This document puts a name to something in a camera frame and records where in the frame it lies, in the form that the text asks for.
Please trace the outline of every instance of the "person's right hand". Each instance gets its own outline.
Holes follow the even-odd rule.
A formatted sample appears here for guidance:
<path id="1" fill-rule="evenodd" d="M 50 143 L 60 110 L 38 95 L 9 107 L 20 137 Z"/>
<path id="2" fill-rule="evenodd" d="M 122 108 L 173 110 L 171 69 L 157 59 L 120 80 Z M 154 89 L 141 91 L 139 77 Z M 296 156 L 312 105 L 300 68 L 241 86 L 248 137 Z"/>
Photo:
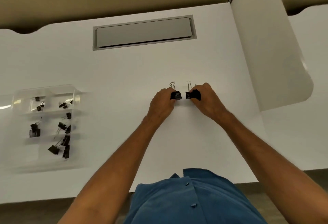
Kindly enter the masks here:
<path id="1" fill-rule="evenodd" d="M 211 88 L 211 85 L 208 83 L 196 85 L 190 90 L 190 92 L 195 89 L 200 92 L 201 100 L 199 101 L 196 98 L 191 98 L 190 100 L 204 115 L 211 118 L 218 124 L 221 124 L 222 121 L 230 115 L 230 112 L 222 104 L 219 97 Z"/>

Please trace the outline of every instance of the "hand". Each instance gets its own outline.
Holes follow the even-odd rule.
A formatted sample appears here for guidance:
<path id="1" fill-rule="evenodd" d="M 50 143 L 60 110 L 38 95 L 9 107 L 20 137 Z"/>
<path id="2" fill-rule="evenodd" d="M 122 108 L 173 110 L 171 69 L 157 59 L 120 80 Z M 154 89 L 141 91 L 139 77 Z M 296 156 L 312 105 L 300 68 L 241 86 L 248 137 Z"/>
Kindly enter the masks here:
<path id="1" fill-rule="evenodd" d="M 218 124 L 221 124 L 229 115 L 231 115 L 211 88 L 211 85 L 208 83 L 196 85 L 190 90 L 190 92 L 194 89 L 197 89 L 200 92 L 201 101 L 196 98 L 191 98 L 190 100 L 204 115 Z"/>
<path id="2" fill-rule="evenodd" d="M 146 117 L 151 119 L 151 121 L 162 124 L 173 111 L 174 103 L 176 102 L 176 100 L 170 99 L 172 92 L 174 92 L 174 89 L 171 87 L 160 90 L 150 102 Z"/>

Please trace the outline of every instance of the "person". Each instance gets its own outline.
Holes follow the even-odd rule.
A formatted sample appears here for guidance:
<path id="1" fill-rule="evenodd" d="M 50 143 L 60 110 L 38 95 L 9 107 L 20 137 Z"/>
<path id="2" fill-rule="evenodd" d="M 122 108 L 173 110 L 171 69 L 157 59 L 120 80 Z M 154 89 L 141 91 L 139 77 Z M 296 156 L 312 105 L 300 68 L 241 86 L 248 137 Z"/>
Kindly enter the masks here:
<path id="1" fill-rule="evenodd" d="M 249 131 L 230 113 L 208 83 L 191 99 L 219 124 L 248 163 L 267 195 L 290 224 L 328 223 L 328 195 L 304 172 Z M 172 88 L 160 90 L 133 134 L 91 177 L 59 224 L 115 223 L 150 140 L 174 109 Z M 124 223 L 266 223 L 229 180 L 204 169 L 184 177 L 139 184 Z"/>

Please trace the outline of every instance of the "blue shirt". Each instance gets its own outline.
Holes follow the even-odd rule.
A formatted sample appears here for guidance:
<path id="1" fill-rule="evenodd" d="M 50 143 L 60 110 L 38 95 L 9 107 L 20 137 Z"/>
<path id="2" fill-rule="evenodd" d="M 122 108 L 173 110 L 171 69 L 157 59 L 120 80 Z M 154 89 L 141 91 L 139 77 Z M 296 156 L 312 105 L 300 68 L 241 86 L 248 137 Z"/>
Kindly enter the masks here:
<path id="1" fill-rule="evenodd" d="M 205 169 L 184 169 L 183 177 L 139 184 L 124 224 L 263 224 L 246 196 L 228 179 Z"/>

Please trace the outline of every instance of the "forearm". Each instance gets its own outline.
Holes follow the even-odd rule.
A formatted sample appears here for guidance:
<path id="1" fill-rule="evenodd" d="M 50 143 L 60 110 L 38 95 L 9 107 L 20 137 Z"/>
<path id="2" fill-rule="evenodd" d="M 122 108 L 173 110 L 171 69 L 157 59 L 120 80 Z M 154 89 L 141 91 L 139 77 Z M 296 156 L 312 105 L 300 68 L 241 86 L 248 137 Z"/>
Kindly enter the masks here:
<path id="1" fill-rule="evenodd" d="M 218 123 L 290 223 L 328 221 L 328 196 L 320 186 L 244 127 L 232 114 L 228 113 Z"/>
<path id="2" fill-rule="evenodd" d="M 89 212 L 86 217 L 94 216 L 99 219 L 99 222 L 114 223 L 129 193 L 148 144 L 159 126 L 159 121 L 145 117 L 134 133 L 92 176 L 70 209 L 72 211 L 85 210 Z"/>

